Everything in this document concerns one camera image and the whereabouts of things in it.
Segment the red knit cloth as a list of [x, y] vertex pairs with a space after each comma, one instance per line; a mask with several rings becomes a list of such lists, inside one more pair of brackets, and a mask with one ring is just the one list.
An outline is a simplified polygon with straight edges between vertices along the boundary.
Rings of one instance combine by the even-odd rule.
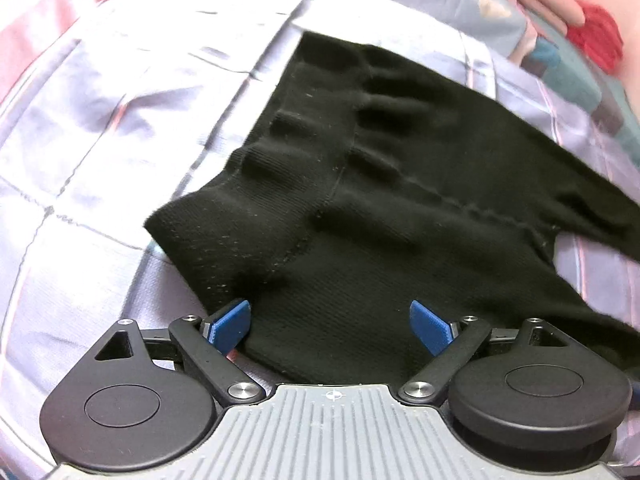
[[566, 38], [582, 54], [608, 75], [613, 75], [623, 59], [624, 42], [616, 21], [596, 4], [584, 4], [582, 26], [568, 26]]

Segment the black knit pants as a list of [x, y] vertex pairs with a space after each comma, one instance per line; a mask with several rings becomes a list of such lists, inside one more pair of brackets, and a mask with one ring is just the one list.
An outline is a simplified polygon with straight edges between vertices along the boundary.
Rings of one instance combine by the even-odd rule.
[[146, 229], [242, 350], [298, 382], [400, 385], [413, 301], [498, 327], [538, 316], [620, 368], [639, 335], [556, 273], [556, 237], [639, 253], [639, 208], [495, 101], [390, 51], [308, 32], [224, 170]]

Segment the teal patchwork pillow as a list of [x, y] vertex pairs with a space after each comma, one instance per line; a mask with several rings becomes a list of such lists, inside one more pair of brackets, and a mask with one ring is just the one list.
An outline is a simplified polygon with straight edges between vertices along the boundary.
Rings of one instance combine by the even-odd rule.
[[524, 0], [393, 0], [487, 44], [591, 116], [612, 136], [638, 136], [639, 119], [619, 81]]

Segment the lavender plaid bed sheet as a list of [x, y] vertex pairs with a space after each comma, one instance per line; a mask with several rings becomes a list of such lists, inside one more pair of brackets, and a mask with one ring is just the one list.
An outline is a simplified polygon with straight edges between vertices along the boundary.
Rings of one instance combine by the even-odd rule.
[[145, 232], [244, 141], [311, 28], [496, 99], [631, 196], [623, 144], [431, 0], [1, 0], [1, 474], [54, 463], [47, 394], [118, 318], [202, 308]]

